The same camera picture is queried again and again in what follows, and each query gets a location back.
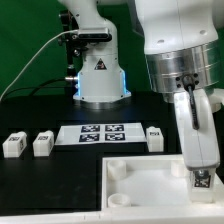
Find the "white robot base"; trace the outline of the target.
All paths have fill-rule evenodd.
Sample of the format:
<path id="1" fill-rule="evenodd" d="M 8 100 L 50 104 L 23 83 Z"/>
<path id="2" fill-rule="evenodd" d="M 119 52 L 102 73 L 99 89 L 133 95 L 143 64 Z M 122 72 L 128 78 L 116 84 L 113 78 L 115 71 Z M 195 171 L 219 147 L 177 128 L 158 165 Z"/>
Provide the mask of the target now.
<path id="1" fill-rule="evenodd" d="M 129 100 L 125 71 L 119 65 L 117 28 L 103 18 L 99 4 L 122 4 L 125 0 L 58 0 L 74 16 L 78 29 L 74 34 L 87 42 L 83 66 L 78 72 L 76 104 L 107 109 Z"/>

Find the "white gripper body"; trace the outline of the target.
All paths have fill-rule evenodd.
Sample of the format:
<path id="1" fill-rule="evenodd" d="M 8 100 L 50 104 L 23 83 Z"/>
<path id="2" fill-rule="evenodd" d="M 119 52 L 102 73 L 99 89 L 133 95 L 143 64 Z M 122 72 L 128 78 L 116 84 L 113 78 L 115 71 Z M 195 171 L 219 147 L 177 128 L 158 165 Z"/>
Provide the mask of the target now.
<path id="1" fill-rule="evenodd" d="M 203 89 L 195 90 L 194 98 L 198 130 L 193 128 L 189 94 L 174 94 L 176 123 L 184 162 L 190 171 L 217 168 L 220 154 L 210 102 Z"/>

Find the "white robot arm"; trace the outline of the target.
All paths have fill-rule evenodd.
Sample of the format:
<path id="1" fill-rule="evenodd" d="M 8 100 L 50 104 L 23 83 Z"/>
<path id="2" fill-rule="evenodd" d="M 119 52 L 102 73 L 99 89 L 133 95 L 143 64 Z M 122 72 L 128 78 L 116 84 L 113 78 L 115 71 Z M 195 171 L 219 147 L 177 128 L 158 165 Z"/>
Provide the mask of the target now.
<path id="1" fill-rule="evenodd" d="M 220 164 L 213 120 L 221 75 L 219 28 L 224 0 L 127 0 L 134 30 L 144 36 L 151 89 L 172 103 L 185 166 Z"/>

